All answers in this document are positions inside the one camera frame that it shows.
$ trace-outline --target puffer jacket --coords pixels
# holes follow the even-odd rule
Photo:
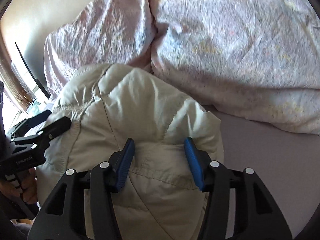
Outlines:
[[[43,204],[63,173],[92,169],[135,141],[123,190],[112,195],[124,240],[196,239],[205,194],[195,186],[183,143],[191,136],[212,160],[223,161],[220,120],[188,95],[127,65],[81,68],[64,87],[47,124],[68,116],[70,130],[54,139],[36,169]],[[90,208],[90,193],[85,206]],[[87,235],[93,238],[89,212]]]

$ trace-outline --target pink blanket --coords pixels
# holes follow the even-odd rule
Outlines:
[[[83,65],[126,63],[219,111],[320,134],[320,21],[303,0],[94,0],[45,43],[56,98]]]

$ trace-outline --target bed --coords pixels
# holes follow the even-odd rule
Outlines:
[[[320,0],[308,1],[319,17]],[[236,170],[250,166],[257,171],[295,239],[320,238],[320,137],[282,131],[267,123],[224,114],[212,106],[205,108],[221,119],[225,165]],[[228,231],[230,236],[232,223]]]

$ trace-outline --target wrinkled fabric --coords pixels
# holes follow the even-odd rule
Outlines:
[[[135,142],[122,191],[113,194],[124,240],[197,239],[206,196],[194,184],[184,141],[223,162],[220,120],[190,96],[139,68],[92,65],[81,68],[57,99],[47,125],[67,116],[70,130],[50,142],[38,166],[42,205],[67,169],[91,170]],[[90,192],[85,195],[90,210]],[[86,231],[92,235],[90,213]]]
[[[95,0],[45,44],[56,97],[89,63],[150,70],[219,111],[320,133],[320,20],[303,0]]]

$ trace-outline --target beige fabric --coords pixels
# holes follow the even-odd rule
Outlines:
[[[193,182],[183,142],[191,136],[222,162],[218,118],[155,76],[120,64],[83,67],[52,111],[48,123],[66,115],[72,126],[37,168],[41,204],[66,169],[90,170],[130,137],[135,157],[124,189],[112,196],[123,239],[197,238],[205,196]],[[87,234],[93,237],[88,220]]]

